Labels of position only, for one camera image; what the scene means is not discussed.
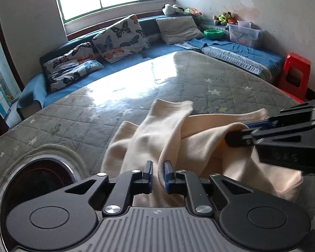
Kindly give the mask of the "cream sweatshirt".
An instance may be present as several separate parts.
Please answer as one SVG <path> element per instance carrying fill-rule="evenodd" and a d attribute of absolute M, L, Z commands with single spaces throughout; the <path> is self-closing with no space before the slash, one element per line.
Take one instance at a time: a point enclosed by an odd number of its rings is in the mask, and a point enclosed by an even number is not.
<path fill-rule="evenodd" d="M 202 178 L 220 173 L 285 200 L 297 199 L 303 183 L 300 171 L 262 164 L 255 148 L 233 148 L 225 142 L 228 132 L 264 120 L 268 116 L 265 109 L 244 114 L 193 115 L 192 111 L 191 101 L 157 99 L 141 124 L 125 121 L 117 129 L 103 158 L 103 172 L 117 177 L 143 169 L 149 160 L 154 164 L 152 193 L 136 195 L 135 206 L 184 204 L 181 196 L 164 190 L 165 161 L 174 169 L 192 171 Z"/>

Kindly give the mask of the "red plastic stool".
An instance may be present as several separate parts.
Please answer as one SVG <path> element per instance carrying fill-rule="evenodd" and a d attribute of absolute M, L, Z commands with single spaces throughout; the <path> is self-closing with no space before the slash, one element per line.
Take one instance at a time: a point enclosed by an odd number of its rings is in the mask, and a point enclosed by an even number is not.
<path fill-rule="evenodd" d="M 310 72 L 311 62 L 291 52 L 286 57 L 278 82 L 278 88 L 299 103 L 304 103 Z"/>

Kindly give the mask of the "quilted grey star tablecloth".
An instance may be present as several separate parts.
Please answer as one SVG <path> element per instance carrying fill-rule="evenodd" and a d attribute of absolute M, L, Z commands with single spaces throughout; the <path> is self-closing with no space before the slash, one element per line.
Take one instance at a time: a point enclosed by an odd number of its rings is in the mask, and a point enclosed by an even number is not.
<path fill-rule="evenodd" d="M 192 101 L 194 114 L 264 108 L 276 115 L 296 104 L 270 83 L 197 52 L 137 64 L 62 97 L 0 137 L 0 207 L 8 181 L 36 158 L 65 162 L 77 180 L 99 172 L 120 124 L 141 123 L 158 98 Z M 1 236 L 0 251 L 6 251 Z"/>

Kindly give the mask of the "black round induction cooktop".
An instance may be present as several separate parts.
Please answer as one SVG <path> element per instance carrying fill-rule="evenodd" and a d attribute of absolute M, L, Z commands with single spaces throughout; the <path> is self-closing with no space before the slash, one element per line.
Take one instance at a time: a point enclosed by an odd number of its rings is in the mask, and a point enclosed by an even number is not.
<path fill-rule="evenodd" d="M 12 251 L 17 243 L 6 227 L 9 212 L 17 205 L 71 185 L 78 177 L 63 161 L 57 158 L 36 158 L 17 170 L 3 193 L 0 207 L 0 236 L 6 251 Z"/>

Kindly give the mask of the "clear plastic storage box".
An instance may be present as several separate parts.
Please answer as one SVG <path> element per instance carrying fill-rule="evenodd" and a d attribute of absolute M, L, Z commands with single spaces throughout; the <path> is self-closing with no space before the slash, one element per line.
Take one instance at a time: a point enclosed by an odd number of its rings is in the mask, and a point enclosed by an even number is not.
<path fill-rule="evenodd" d="M 229 39 L 231 42 L 244 45 L 253 49 L 262 47 L 265 30 L 228 24 Z"/>

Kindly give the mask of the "green plastic bowl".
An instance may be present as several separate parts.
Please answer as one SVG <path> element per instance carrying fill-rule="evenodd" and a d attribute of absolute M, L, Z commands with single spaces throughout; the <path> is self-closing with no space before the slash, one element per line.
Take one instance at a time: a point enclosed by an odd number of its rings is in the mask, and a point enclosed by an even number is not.
<path fill-rule="evenodd" d="M 210 40 L 219 40 L 225 37 L 225 33 L 223 31 L 216 30 L 216 29 L 207 29 L 207 30 L 204 30 L 203 33 L 205 37 Z"/>

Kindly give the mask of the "plush toys pile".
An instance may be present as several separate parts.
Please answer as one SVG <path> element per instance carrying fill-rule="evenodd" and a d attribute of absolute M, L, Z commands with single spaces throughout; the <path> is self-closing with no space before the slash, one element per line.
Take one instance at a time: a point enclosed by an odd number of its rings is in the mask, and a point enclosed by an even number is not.
<path fill-rule="evenodd" d="M 230 25 L 236 25 L 236 14 L 234 12 L 224 11 L 219 16 L 214 15 L 213 16 L 213 23 L 215 25 L 222 25 L 226 26 L 228 24 Z"/>

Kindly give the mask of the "grey cushion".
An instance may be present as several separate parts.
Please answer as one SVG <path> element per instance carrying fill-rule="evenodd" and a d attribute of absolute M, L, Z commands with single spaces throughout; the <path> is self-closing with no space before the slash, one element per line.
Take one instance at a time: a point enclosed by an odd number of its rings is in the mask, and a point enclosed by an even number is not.
<path fill-rule="evenodd" d="M 156 23 L 161 38 L 166 44 L 181 43 L 204 37 L 191 16 L 158 18 Z"/>

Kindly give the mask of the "flat butterfly pillow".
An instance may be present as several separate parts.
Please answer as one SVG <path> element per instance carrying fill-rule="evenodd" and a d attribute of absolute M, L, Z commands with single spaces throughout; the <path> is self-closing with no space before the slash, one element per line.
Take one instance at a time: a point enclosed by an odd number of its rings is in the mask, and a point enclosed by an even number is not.
<path fill-rule="evenodd" d="M 52 92 L 59 91 L 91 72 L 103 69 L 90 42 L 79 44 L 66 54 L 43 64 Z"/>

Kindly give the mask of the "blue corner sofa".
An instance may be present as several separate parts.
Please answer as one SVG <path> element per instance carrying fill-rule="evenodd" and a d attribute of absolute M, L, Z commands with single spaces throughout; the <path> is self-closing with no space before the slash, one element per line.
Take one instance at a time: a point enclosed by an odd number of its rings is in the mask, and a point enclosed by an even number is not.
<path fill-rule="evenodd" d="M 100 57 L 98 51 L 94 50 L 94 56 L 103 65 L 103 68 L 77 79 L 75 83 L 67 83 L 64 88 L 58 91 L 52 92 L 50 90 L 45 70 L 34 75 L 28 81 L 17 102 L 16 110 L 20 118 L 26 119 L 62 97 L 105 76 L 176 51 L 192 50 L 204 53 L 239 67 L 268 83 L 273 83 L 282 70 L 285 60 L 282 55 L 265 48 L 254 49 L 230 42 L 228 27 L 216 26 L 212 21 L 200 17 L 194 18 L 200 30 L 219 30 L 223 33 L 222 38 L 214 40 L 204 38 L 189 40 L 187 43 L 166 44 L 161 38 L 157 19 L 157 16 L 139 19 L 143 34 L 149 41 L 149 48 L 113 64 Z"/>

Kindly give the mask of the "upright butterfly pillow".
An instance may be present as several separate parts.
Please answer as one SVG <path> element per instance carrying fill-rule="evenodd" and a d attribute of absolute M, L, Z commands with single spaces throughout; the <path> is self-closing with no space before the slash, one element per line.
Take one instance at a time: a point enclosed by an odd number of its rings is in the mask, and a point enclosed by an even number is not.
<path fill-rule="evenodd" d="M 115 63 L 150 47 L 135 14 L 121 19 L 95 35 L 92 43 L 102 58 L 109 63 Z"/>

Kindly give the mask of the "panda plush toy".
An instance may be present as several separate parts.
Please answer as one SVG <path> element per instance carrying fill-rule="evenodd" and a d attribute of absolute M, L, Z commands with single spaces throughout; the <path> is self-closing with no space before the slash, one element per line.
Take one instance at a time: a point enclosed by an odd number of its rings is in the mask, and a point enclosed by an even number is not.
<path fill-rule="evenodd" d="M 184 14 L 184 9 L 176 4 L 170 5 L 167 3 L 164 5 L 164 7 L 161 10 L 163 14 L 166 16 Z"/>

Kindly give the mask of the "blue small cabinet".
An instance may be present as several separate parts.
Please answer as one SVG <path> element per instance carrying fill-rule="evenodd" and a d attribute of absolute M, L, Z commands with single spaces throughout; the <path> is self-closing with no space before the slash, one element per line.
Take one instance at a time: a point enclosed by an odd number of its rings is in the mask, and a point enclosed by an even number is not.
<path fill-rule="evenodd" d="M 3 119 L 6 118 L 10 111 L 10 101 L 8 100 L 6 94 L 4 93 L 2 86 L 1 86 L 1 81 L 0 81 L 0 115 Z"/>

